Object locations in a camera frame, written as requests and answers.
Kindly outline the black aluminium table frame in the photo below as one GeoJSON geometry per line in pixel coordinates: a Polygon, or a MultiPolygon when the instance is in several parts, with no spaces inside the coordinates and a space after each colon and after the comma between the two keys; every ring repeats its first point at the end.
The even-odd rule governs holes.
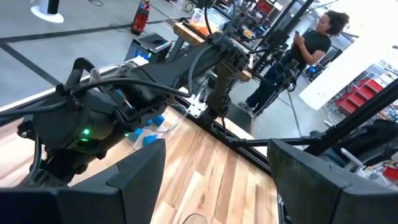
{"type": "MultiPolygon", "coordinates": [[[[365,103],[359,110],[349,115],[336,126],[329,128],[324,135],[317,138],[292,138],[279,139],[301,151],[307,152],[315,157],[320,158],[320,154],[338,143],[348,134],[353,132],[366,120],[377,114],[389,104],[398,100],[398,79],[385,87],[383,91],[379,92],[374,98],[365,103]]],[[[269,160],[267,157],[268,143],[272,139],[240,139],[231,131],[223,133],[220,124],[214,121],[214,116],[208,112],[204,112],[201,118],[188,116],[189,120],[193,121],[199,127],[211,134],[217,140],[227,145],[230,149],[237,152],[240,156],[247,159],[260,170],[264,171],[272,177],[269,160]]],[[[280,206],[280,220],[291,220],[287,209],[283,204],[280,206]]]]}

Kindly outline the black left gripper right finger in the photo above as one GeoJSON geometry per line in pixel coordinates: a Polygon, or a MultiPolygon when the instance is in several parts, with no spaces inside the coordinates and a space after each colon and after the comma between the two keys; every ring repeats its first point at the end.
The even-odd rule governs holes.
{"type": "Polygon", "coordinates": [[[279,139],[267,157],[292,224],[398,224],[398,191],[279,139]]]}

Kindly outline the wooden workbench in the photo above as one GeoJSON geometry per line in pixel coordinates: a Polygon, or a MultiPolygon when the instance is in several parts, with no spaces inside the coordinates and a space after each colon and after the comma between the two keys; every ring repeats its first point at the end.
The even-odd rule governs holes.
{"type": "MultiPolygon", "coordinates": [[[[183,22],[178,22],[173,26],[174,33],[178,36],[178,39],[182,39],[184,42],[190,45],[198,45],[204,42],[206,39],[200,34],[196,34],[193,30],[187,27],[183,22]]],[[[249,71],[249,67],[239,73],[238,78],[242,82],[248,82],[252,78],[252,74],[249,71]]]]}

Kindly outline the clear container orange contents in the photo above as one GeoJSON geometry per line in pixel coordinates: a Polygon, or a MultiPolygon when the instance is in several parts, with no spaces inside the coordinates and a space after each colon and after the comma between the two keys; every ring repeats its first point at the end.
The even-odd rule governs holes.
{"type": "MultiPolygon", "coordinates": [[[[212,33],[219,32],[229,19],[213,8],[208,8],[208,23],[212,33]]],[[[194,8],[193,15],[190,19],[190,25],[203,35],[208,35],[208,28],[205,22],[205,13],[203,9],[194,8]]]]}

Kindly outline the person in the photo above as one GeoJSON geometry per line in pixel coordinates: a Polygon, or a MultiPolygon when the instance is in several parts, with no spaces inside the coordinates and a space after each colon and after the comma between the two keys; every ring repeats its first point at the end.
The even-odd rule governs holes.
{"type": "MultiPolygon", "coordinates": [[[[317,63],[323,58],[331,47],[331,36],[339,35],[349,23],[349,15],[345,12],[329,10],[319,18],[316,28],[302,35],[296,33],[290,48],[290,54],[281,59],[282,65],[289,64],[292,60],[298,62],[298,69],[302,71],[306,66],[317,63]]],[[[238,103],[243,110],[254,117],[266,108],[268,99],[277,90],[272,86],[277,80],[278,64],[274,64],[265,73],[266,82],[260,82],[259,87],[245,101],[238,103]]]]}

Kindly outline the red black equipment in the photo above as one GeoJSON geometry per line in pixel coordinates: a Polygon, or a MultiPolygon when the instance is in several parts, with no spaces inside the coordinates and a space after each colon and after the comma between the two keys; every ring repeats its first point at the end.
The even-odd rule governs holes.
{"type": "Polygon", "coordinates": [[[141,0],[131,24],[131,32],[140,35],[147,24],[150,13],[149,0],[141,0]]]}

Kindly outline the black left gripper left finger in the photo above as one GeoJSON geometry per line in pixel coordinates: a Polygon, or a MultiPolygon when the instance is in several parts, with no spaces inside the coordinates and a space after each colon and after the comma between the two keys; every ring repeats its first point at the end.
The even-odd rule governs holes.
{"type": "Polygon", "coordinates": [[[156,139],[72,187],[0,188],[0,224],[149,224],[165,150],[156,139]]]}

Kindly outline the white base black pole stand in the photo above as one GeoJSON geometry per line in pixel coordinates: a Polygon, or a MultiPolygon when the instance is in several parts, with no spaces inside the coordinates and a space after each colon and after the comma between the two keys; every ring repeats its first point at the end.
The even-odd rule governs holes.
{"type": "Polygon", "coordinates": [[[56,24],[64,22],[64,17],[58,11],[60,0],[30,0],[30,3],[31,13],[38,18],[56,24]]]}

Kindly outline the black computer tower with lights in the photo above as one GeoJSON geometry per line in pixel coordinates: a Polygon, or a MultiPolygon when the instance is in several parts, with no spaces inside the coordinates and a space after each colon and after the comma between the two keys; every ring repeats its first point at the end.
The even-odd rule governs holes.
{"type": "Polygon", "coordinates": [[[163,62],[172,46],[172,41],[164,39],[155,32],[140,35],[132,40],[124,60],[141,56],[149,62],[163,62]]]}

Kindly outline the blue cylinder block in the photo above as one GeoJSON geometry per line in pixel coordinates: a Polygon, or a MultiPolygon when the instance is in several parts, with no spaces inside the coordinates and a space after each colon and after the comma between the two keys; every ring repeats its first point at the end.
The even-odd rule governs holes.
{"type": "Polygon", "coordinates": [[[156,139],[157,139],[156,134],[144,136],[142,139],[142,145],[145,147],[145,146],[151,144],[152,142],[154,142],[156,139]]]}

